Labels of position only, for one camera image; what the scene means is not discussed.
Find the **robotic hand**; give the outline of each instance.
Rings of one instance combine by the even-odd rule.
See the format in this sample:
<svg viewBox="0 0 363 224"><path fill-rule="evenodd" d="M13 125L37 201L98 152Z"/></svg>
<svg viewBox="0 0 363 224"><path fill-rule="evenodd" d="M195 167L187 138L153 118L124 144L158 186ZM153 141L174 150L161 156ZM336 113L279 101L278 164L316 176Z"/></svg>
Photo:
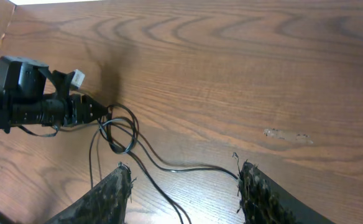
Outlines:
<svg viewBox="0 0 363 224"><path fill-rule="evenodd" d="M38 136L22 125L42 124L58 131L62 126L86 124L107 115L108 109L88 95L70 95L70 90L77 90L84 77L79 70L51 73L48 65L36 60L1 57L0 129L9 133L11 127L17 126ZM55 93L44 94L46 79L52 82Z"/></svg>

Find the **worn patch on table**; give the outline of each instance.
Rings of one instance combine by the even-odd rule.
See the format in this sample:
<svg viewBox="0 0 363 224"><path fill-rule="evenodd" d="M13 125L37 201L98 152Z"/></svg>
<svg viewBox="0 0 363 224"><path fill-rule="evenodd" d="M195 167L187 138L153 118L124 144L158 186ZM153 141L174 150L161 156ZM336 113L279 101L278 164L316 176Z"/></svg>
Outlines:
<svg viewBox="0 0 363 224"><path fill-rule="evenodd" d="M268 137L275 139L282 139L289 142L296 142L301 144L313 144L314 142L310 139L310 136L304 133L296 131L287 131L279 129L264 129L264 134Z"/></svg>

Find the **wooden table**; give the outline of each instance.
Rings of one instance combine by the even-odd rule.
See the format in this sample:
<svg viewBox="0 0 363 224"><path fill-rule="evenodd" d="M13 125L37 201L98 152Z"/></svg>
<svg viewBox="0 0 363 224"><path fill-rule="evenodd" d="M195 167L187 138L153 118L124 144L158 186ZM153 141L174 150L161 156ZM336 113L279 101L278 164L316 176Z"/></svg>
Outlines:
<svg viewBox="0 0 363 224"><path fill-rule="evenodd" d="M363 223L363 0L19 6L0 55L85 72L82 88L103 104L130 107L169 162L237 173L236 152L332 221ZM313 143L271 138L263 134L268 128L307 134ZM0 131L0 211L41 223L80 198L90 189L95 130L50 139ZM243 222L228 176L162 172L141 148L134 152L193 223ZM103 140L99 156L103 175L122 161L137 177L126 222L178 223L130 157L115 155Z"/></svg>

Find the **scratch on table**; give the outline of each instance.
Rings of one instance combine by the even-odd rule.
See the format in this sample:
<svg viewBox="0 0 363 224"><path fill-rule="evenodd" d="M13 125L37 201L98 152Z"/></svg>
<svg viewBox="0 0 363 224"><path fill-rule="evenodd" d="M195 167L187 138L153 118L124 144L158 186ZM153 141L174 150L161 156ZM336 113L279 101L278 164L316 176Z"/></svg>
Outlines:
<svg viewBox="0 0 363 224"><path fill-rule="evenodd" d="M310 136L304 133L296 131L287 131L279 129L264 129L264 134L268 137L275 139L282 139L289 142L297 142L301 144L313 144L314 142L310 139Z"/></svg>

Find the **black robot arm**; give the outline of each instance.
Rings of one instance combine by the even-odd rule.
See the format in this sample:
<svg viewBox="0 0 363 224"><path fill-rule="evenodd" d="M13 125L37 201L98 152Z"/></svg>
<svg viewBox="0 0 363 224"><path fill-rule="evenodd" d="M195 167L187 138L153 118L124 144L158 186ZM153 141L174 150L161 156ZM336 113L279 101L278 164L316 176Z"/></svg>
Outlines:
<svg viewBox="0 0 363 224"><path fill-rule="evenodd" d="M28 58L0 58L0 129L42 124L55 129L90 123L108 114L107 107L88 95L72 94L83 74L50 72L48 65ZM44 94L48 79L55 93Z"/></svg>

